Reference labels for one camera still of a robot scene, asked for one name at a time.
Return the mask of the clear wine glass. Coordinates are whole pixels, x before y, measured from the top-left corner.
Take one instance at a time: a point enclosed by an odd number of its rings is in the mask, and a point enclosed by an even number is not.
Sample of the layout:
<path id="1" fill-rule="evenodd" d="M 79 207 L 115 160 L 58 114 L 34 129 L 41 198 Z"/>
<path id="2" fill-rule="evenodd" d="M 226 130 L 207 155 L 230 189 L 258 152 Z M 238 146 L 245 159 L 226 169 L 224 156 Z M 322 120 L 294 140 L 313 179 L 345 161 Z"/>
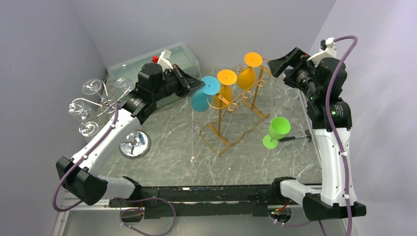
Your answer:
<path id="1" fill-rule="evenodd" d="M 298 98 L 298 90 L 295 88 L 288 88 L 285 91 L 285 94 L 287 95 L 287 102 L 285 103 L 285 108 L 292 108 L 295 102 Z"/>

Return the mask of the green wine glass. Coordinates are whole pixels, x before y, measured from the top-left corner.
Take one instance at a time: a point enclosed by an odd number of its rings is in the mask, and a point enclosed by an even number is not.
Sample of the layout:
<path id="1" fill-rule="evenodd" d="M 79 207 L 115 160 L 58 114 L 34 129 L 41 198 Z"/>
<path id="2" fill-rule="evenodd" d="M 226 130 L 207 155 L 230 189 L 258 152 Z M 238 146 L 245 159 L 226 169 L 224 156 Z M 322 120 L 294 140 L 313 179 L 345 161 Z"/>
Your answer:
<path id="1" fill-rule="evenodd" d="M 291 130 L 290 122 L 283 117 L 272 119 L 268 134 L 263 137 L 262 143 L 266 148 L 274 149 L 278 146 L 279 139 L 284 138 Z"/>

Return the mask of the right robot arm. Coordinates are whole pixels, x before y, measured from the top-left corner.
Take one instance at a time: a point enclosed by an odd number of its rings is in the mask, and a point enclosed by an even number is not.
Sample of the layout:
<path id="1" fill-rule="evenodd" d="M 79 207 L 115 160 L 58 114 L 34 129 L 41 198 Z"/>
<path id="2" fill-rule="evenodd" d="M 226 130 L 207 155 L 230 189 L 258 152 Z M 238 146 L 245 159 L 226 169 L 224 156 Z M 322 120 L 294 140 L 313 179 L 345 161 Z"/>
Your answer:
<path id="1" fill-rule="evenodd" d="M 322 165 L 320 190 L 293 177 L 279 177 L 273 183 L 272 200 L 277 204 L 293 200 L 302 206 L 309 221 L 365 216 L 367 209 L 355 194 L 348 156 L 352 112 L 340 97 L 348 76 L 345 64 L 331 56 L 313 60 L 300 48 L 294 48 L 270 60 L 268 67 L 272 76 L 283 75 L 285 85 L 305 96 Z"/>

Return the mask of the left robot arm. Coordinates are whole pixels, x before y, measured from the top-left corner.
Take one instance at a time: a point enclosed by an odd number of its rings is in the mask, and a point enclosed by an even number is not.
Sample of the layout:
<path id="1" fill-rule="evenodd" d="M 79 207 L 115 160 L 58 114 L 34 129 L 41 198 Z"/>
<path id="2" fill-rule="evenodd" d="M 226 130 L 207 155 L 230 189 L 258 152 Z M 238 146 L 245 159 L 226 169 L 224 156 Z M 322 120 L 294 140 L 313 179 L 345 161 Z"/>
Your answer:
<path id="1" fill-rule="evenodd" d="M 129 177 L 102 177 L 102 168 L 111 152 L 156 111 L 158 101 L 172 94 L 183 98 L 204 85 L 176 64 L 167 69 L 154 62 L 143 65 L 135 88 L 115 103 L 109 122 L 71 158 L 57 161 L 59 186 L 88 206 L 103 198 L 122 198 L 128 206 L 136 206 L 142 197 L 141 185 Z"/>

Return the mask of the blue wine glass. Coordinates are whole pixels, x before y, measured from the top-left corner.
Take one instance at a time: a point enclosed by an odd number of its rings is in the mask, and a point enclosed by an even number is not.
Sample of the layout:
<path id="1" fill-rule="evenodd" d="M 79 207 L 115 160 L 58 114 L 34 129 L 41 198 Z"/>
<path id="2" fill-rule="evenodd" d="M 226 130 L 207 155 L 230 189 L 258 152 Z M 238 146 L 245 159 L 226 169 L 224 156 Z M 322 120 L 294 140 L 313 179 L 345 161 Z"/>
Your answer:
<path id="1" fill-rule="evenodd" d="M 191 98 L 191 107 L 196 112 L 204 112 L 209 108 L 212 96 L 220 91 L 220 82 L 213 76 L 202 78 L 204 85 Z"/>

